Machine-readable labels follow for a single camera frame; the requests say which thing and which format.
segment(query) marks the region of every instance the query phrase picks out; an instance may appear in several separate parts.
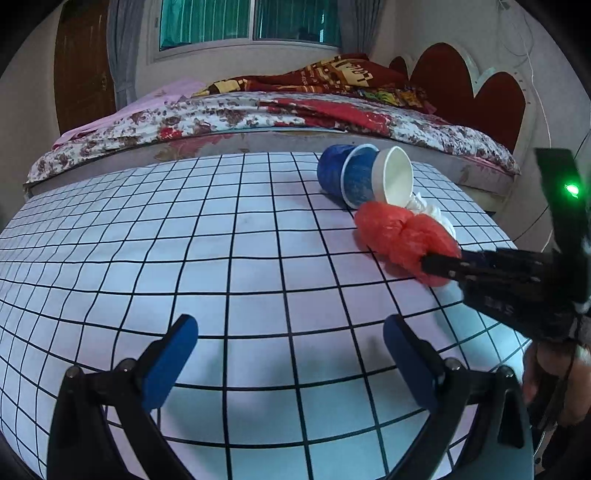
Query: grid mat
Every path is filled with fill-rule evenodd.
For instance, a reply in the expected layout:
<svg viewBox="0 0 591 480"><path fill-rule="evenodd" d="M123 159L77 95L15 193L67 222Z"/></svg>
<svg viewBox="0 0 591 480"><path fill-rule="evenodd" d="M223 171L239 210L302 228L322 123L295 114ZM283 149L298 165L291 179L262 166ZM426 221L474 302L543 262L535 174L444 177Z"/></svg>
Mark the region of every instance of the grid mat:
<svg viewBox="0 0 591 480"><path fill-rule="evenodd" d="M521 375L527 340L427 288L356 241L353 212L321 193L317 154L201 157L133 168L34 197L0 235L0 419L46 477L48 431L65 370L137 358L180 313L200 339L153 418L206 480L374 480L427 413L382 340L400 312L443 357ZM511 247L435 168L415 193L454 224L464 249ZM461 451L464 418L435 475ZM145 477L119 420L130 470Z"/></svg>

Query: white tissue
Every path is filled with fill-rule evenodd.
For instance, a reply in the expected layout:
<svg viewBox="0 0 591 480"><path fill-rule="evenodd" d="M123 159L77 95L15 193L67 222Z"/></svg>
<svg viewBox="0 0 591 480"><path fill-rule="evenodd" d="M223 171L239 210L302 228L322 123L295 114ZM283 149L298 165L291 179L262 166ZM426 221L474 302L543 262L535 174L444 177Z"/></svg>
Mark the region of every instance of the white tissue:
<svg viewBox="0 0 591 480"><path fill-rule="evenodd" d="M429 217L441 224L441 226L447 230L447 233L449 233L454 240L456 239L456 230L452 223L447 217L444 217L441 214L441 210L438 207L435 205L429 205L423 198L421 198L420 193L411 195L410 201L408 202L408 205L406 205L406 208L415 215L418 215L419 213L429 215Z"/></svg>

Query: wooden door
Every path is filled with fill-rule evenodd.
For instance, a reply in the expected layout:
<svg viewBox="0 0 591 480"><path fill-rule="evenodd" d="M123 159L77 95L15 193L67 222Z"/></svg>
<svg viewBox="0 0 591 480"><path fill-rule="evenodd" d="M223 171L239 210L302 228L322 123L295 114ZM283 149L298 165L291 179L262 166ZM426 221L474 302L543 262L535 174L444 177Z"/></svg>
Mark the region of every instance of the wooden door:
<svg viewBox="0 0 591 480"><path fill-rule="evenodd" d="M60 133L115 113L107 57L109 0L69 0L57 29L54 90Z"/></svg>

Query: blue gripper pad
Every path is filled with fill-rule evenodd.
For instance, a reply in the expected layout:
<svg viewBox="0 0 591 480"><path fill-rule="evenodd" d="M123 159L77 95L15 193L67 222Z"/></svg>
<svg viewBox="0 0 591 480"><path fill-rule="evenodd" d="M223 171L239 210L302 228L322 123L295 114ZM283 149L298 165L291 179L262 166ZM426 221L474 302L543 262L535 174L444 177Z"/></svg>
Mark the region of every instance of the blue gripper pad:
<svg viewBox="0 0 591 480"><path fill-rule="evenodd" d="M417 349L419 340L399 315L384 321L384 342L417 404L433 413L437 409L437 378Z"/></svg>
<svg viewBox="0 0 591 480"><path fill-rule="evenodd" d="M181 315L164 338L158 340L164 346L142 379L142 407L146 412L162 407L198 337L197 321L190 315Z"/></svg>

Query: gray curtain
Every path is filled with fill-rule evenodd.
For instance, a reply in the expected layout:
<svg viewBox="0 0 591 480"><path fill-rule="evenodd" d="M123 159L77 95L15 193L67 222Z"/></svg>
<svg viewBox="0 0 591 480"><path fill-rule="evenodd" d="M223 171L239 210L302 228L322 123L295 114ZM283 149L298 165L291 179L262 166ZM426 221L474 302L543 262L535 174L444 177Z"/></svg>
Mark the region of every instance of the gray curtain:
<svg viewBox="0 0 591 480"><path fill-rule="evenodd" d="M107 17L107 53L115 84L117 110L137 100L135 67L145 0L111 0Z"/></svg>
<svg viewBox="0 0 591 480"><path fill-rule="evenodd" d="M366 53L374 47L379 19L387 0L339 0L341 50Z"/></svg>

